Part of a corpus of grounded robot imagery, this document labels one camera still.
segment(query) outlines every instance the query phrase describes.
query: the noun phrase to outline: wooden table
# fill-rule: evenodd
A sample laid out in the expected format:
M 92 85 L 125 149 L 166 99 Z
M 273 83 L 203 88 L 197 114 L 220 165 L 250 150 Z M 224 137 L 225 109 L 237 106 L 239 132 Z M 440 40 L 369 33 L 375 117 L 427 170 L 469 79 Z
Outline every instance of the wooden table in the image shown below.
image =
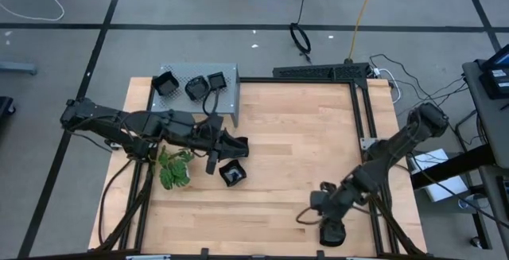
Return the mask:
M 398 131 L 390 88 L 386 80 L 368 80 L 368 84 L 378 136 L 389 138 Z M 123 110 L 145 110 L 149 94 L 150 78 L 132 78 Z M 360 91 L 358 96 L 363 104 Z M 199 254 L 207 247 L 210 254 L 314 256 L 324 250 L 326 256 L 376 255 L 370 217 L 357 210 L 344 217 L 347 238 L 336 248 L 318 243 L 318 227 L 295 222 L 320 182 L 338 184 L 360 163 L 348 85 L 242 83 L 239 127 L 235 129 L 228 117 L 224 125 L 233 136 L 249 138 L 250 156 L 240 160 L 247 179 L 227 188 L 218 172 L 205 173 L 202 158 L 189 166 L 188 187 L 166 191 L 156 171 L 142 253 Z M 367 132 L 365 119 L 363 126 Z M 228 161 L 221 161 L 217 168 Z M 123 151 L 113 152 L 106 182 L 125 162 Z M 133 167 L 107 194 L 103 235 L 111 232 L 126 210 Z M 425 250 L 407 171 L 390 171 L 390 190 L 394 217 L 416 246 Z M 317 216 L 310 212 L 305 218 Z M 384 250 L 389 251 L 385 221 L 380 220 Z M 137 221 L 135 216 L 128 247 L 134 245 Z M 98 245 L 96 219 L 90 247 Z

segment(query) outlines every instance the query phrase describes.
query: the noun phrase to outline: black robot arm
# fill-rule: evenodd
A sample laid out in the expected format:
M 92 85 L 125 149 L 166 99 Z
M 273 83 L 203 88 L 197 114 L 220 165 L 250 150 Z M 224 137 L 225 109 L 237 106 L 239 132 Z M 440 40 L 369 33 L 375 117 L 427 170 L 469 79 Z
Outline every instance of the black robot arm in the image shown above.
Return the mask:
M 183 111 L 136 111 L 127 113 L 96 105 L 90 99 L 70 99 L 60 118 L 67 131 L 90 130 L 124 148 L 129 158 L 148 161 L 148 152 L 165 140 L 171 145 L 204 151 L 208 155 L 206 172 L 213 174 L 217 161 L 247 157 L 247 138 L 233 138 L 221 130 L 223 117 L 211 114 L 195 122 Z
M 422 104 L 409 113 L 406 126 L 396 135 L 370 145 L 363 152 L 367 161 L 353 169 L 339 187 L 323 182 L 320 191 L 311 192 L 310 207 L 322 216 L 320 243 L 324 246 L 341 245 L 346 237 L 341 221 L 344 215 L 353 204 L 365 205 L 373 201 L 406 252 L 424 254 L 406 237 L 378 194 L 393 165 L 411 153 L 420 142 L 441 136 L 447 126 L 447 116 L 439 108 L 431 103 Z

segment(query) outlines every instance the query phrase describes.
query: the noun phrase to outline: green plant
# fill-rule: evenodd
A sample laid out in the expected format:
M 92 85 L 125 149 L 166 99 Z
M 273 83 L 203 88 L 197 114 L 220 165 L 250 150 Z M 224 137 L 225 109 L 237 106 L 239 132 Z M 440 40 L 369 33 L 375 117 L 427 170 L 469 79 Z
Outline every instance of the green plant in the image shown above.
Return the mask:
M 183 187 L 190 181 L 187 173 L 187 164 L 194 158 L 188 150 L 169 154 L 166 146 L 162 147 L 157 161 L 161 165 L 159 179 L 165 189 L 172 189 L 174 185 Z

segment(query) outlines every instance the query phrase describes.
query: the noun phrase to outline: gray metal plate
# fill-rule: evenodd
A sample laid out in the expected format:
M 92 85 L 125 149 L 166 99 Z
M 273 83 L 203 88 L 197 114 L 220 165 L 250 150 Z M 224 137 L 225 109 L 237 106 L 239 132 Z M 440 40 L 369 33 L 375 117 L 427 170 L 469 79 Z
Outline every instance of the gray metal plate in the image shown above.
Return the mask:
M 226 88 L 220 90 L 219 101 L 216 112 L 218 114 L 231 114 L 235 112 L 236 88 L 238 83 L 237 64 L 163 64 L 161 74 L 171 71 L 178 80 L 179 88 L 169 96 L 160 96 L 157 92 L 153 96 L 152 111 L 167 111 L 170 109 L 187 111 L 191 113 L 203 113 L 201 104 L 203 100 L 192 101 L 185 94 L 185 85 L 197 76 L 207 76 L 222 72 L 226 80 Z M 207 99 L 206 108 L 208 111 L 214 106 L 214 94 Z

